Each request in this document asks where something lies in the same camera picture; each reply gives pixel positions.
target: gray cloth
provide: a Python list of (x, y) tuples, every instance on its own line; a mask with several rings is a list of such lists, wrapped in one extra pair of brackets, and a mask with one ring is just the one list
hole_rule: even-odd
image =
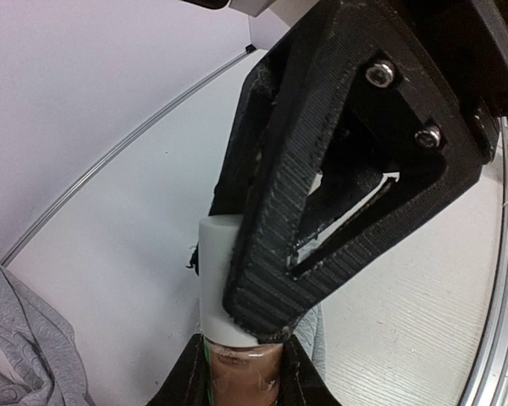
[(88, 406), (73, 327), (0, 267), (0, 349), (21, 383), (0, 374), (0, 406)]
[(325, 332), (320, 304), (305, 314), (294, 334), (312, 360), (318, 374), (325, 381)]

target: white wall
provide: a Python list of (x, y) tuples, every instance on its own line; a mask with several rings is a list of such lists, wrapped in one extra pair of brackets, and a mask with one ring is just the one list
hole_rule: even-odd
[[(74, 327), (97, 405), (143, 405), (194, 332), (186, 269), (255, 52), (120, 153), (25, 246), (10, 270)], [(0, 352), (0, 370), (11, 367)]]
[(250, 43), (245, 15), (179, 0), (0, 1), (0, 258), (105, 152)]

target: brown liquid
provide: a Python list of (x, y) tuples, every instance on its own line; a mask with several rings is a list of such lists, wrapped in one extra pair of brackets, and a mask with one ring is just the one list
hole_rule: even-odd
[(206, 339), (214, 406), (274, 406), (282, 344), (230, 348)]

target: white cylinder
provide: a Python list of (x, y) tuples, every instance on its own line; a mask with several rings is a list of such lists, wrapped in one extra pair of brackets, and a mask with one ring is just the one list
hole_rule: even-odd
[(202, 332), (228, 347), (255, 347), (257, 340), (237, 327), (222, 306), (229, 264), (242, 216), (211, 216), (200, 221), (199, 270)]

